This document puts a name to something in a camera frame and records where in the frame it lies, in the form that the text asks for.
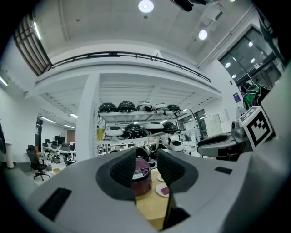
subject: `light fixture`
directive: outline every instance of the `light fixture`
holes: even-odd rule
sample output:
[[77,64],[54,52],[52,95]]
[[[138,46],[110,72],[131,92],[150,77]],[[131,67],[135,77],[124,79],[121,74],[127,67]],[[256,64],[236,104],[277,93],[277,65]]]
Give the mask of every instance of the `light fixture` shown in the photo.
[[74,113],[71,113],[70,116],[74,117],[74,118],[77,118],[78,119],[78,116],[75,115]]
[[74,129],[75,127],[73,127],[73,126],[68,126],[68,125],[64,125],[64,126],[67,126],[67,127],[69,127],[69,128],[72,128],[72,129]]
[[41,118],[44,119],[44,120],[47,120],[48,122],[55,123],[55,121],[49,120],[49,119],[47,119],[47,118],[45,118],[45,117],[43,117],[43,116],[41,116]]
[[36,22],[35,21],[33,22],[33,26],[35,27],[35,32],[37,34],[38,39],[40,40],[41,39],[40,32],[38,31],[38,28],[37,28],[37,25],[36,25]]
[[8,86],[8,83],[4,80],[4,78],[2,78],[1,76],[0,76],[0,81],[1,82],[3,82],[3,84],[5,85],[5,86]]
[[226,66],[225,66],[225,68],[228,68],[228,67],[230,67],[231,66],[231,63],[230,62],[228,62],[228,63],[226,63]]
[[205,30],[201,30],[200,32],[199,32],[199,39],[200,40],[205,40],[206,38],[207,38],[207,31],[205,31]]
[[154,4],[149,0],[143,0],[138,4],[138,9],[143,13],[150,13],[154,9]]

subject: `black rubber gripper pad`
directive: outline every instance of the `black rubber gripper pad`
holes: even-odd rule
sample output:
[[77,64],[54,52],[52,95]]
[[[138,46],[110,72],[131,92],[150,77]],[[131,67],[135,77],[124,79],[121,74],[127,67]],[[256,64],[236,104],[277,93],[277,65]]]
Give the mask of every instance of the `black rubber gripper pad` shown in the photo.
[[127,150],[117,158],[104,163],[98,169],[96,173],[97,184],[113,199],[135,201],[135,196],[131,189],[135,168],[136,150]]
[[188,191],[199,176],[195,166],[161,149],[157,153],[157,168],[171,193]]

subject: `black office chair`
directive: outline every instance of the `black office chair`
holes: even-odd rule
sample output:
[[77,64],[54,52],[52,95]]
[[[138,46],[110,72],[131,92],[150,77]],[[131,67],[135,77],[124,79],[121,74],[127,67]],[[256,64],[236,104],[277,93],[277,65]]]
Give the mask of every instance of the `black office chair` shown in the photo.
[[47,165],[40,164],[40,162],[38,161],[37,155],[36,155],[35,147],[33,145],[28,145],[28,149],[26,150],[26,152],[27,152],[28,157],[31,161],[31,165],[30,165],[31,168],[33,170],[37,170],[37,172],[35,172],[35,176],[33,177],[33,179],[35,180],[35,177],[41,176],[42,181],[44,181],[42,176],[49,176],[48,174],[45,174],[43,172],[43,170],[45,170],[47,168]]

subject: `railing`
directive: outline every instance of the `railing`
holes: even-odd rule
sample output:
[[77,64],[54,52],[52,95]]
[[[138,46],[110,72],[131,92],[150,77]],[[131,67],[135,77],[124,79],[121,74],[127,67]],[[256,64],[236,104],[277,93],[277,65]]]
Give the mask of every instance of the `railing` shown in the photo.
[[67,64],[67,63],[71,63],[74,61],[80,61],[80,60],[85,60],[85,59],[90,59],[90,58],[100,58],[100,57],[125,57],[125,56],[129,56],[129,57],[134,57],[134,58],[143,58],[143,59],[148,59],[151,61],[158,61],[158,62],[162,62],[164,64],[168,64],[171,66],[175,66],[177,68],[180,68],[182,70],[188,71],[192,74],[195,74],[197,76],[199,76],[200,78],[205,79],[206,81],[210,82],[210,79],[205,77],[204,75],[200,74],[199,72],[196,72],[186,66],[180,65],[178,63],[175,63],[173,61],[164,59],[164,58],[160,58],[160,57],[156,57],[156,56],[151,56],[151,55],[147,55],[147,54],[141,54],[141,53],[132,53],[132,52],[117,52],[117,51],[110,51],[110,52],[97,52],[97,53],[87,53],[87,54],[82,54],[82,55],[78,55],[78,56],[74,56],[71,58],[67,58],[64,59],[62,61],[59,61],[55,64],[53,64],[50,68],[54,69],[60,65],[63,64]]

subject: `yellow container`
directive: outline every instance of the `yellow container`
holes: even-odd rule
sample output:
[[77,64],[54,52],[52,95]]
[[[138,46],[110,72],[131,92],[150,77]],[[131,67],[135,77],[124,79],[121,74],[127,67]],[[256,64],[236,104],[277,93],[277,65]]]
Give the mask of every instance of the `yellow container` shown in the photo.
[[97,141],[102,141],[103,140],[103,133],[105,129],[98,129],[97,130]]

